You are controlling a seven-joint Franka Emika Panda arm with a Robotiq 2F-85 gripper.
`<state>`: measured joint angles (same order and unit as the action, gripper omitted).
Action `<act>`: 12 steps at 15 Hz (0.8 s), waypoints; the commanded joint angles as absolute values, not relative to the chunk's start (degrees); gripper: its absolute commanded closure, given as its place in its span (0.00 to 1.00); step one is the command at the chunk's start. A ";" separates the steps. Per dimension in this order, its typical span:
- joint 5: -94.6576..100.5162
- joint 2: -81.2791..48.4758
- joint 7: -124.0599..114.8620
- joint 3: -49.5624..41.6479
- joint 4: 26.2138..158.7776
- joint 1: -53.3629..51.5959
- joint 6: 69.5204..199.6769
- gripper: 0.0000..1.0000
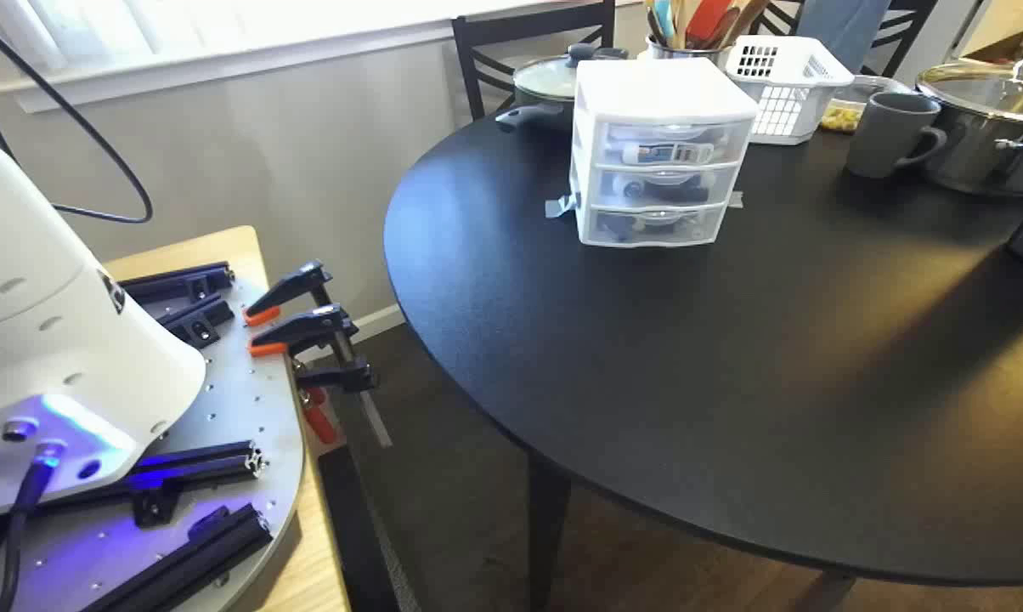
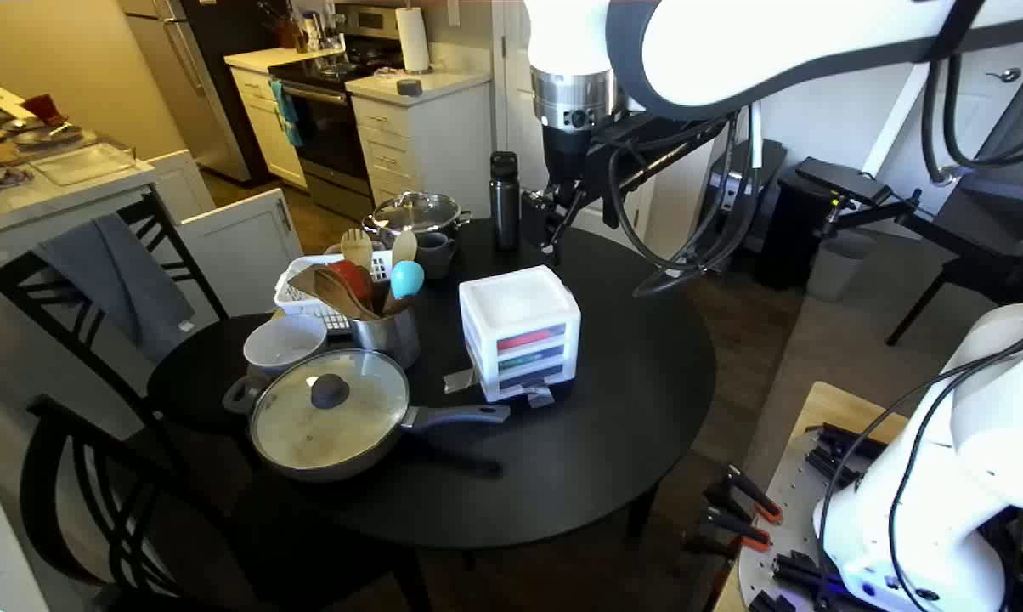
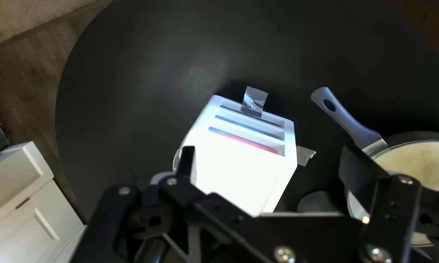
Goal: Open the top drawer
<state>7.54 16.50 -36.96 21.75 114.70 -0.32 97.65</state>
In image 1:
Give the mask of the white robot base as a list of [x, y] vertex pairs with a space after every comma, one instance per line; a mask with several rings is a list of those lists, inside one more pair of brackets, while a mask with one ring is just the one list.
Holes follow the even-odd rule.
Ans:
[[0, 149], [0, 518], [117, 483], [196, 400], [206, 360], [156, 322]]

